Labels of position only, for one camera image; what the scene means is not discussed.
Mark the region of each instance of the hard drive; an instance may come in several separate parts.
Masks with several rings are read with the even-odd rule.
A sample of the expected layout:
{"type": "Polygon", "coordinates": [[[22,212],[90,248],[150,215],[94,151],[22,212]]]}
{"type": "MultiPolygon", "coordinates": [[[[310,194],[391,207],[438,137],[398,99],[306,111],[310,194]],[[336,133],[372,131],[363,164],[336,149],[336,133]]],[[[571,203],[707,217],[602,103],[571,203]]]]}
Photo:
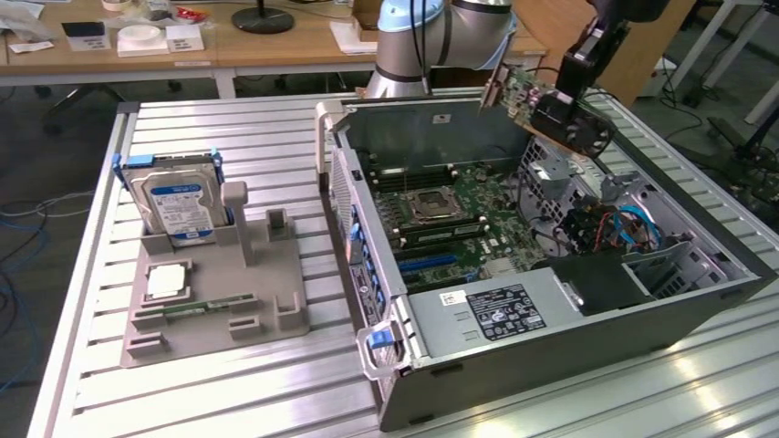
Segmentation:
{"type": "Polygon", "coordinates": [[[214,231],[230,224],[222,204],[222,157],[216,151],[186,156],[138,155],[114,170],[144,220],[146,232],[167,234],[176,247],[215,241],[214,231]]]}

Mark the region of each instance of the metal case side panel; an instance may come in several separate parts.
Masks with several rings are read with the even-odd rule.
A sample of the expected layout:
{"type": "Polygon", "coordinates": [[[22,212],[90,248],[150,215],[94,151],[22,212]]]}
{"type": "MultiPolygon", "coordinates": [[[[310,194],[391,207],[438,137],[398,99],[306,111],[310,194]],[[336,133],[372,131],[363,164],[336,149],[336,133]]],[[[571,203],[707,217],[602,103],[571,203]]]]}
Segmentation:
{"type": "Polygon", "coordinates": [[[396,379],[380,429],[394,431],[665,349],[738,298],[699,295],[418,370],[396,379]]]}

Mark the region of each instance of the motherboard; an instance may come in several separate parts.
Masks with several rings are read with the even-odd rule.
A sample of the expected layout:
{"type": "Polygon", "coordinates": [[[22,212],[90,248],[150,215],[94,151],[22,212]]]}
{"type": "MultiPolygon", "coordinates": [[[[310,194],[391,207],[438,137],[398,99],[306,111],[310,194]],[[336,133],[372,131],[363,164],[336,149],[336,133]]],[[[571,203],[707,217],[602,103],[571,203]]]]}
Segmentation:
{"type": "Polygon", "coordinates": [[[480,162],[374,179],[410,293],[524,272],[547,258],[518,213],[511,178],[480,162]]]}

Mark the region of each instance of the power supply label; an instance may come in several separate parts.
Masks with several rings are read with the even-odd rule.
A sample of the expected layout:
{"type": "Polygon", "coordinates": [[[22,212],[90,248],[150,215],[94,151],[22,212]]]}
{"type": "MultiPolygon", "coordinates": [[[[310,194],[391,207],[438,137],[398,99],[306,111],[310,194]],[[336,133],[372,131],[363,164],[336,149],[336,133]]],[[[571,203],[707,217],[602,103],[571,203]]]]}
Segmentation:
{"type": "Polygon", "coordinates": [[[467,296],[484,338],[499,340],[547,326],[522,285],[467,296]]]}

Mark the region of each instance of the aluminum extrusion table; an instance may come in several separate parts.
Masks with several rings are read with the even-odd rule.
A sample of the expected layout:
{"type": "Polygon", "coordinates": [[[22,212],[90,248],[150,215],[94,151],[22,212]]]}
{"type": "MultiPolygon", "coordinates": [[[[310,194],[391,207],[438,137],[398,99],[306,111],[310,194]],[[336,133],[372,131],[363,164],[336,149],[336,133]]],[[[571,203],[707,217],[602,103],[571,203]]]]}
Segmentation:
{"type": "MultiPolygon", "coordinates": [[[[314,105],[352,96],[148,103],[118,115],[30,436],[383,436],[314,178],[314,105]],[[250,216],[284,206],[298,219],[314,330],[303,338],[124,370],[120,338],[142,222],[110,171],[111,156],[212,147],[224,155],[227,178],[248,184],[250,216]]],[[[779,268],[777,234],[605,99],[593,98],[594,105],[627,138],[779,268]]],[[[614,147],[602,160],[615,172],[633,167],[614,147]]],[[[774,284],[670,349],[384,436],[777,436],[777,339],[774,284]]]]}

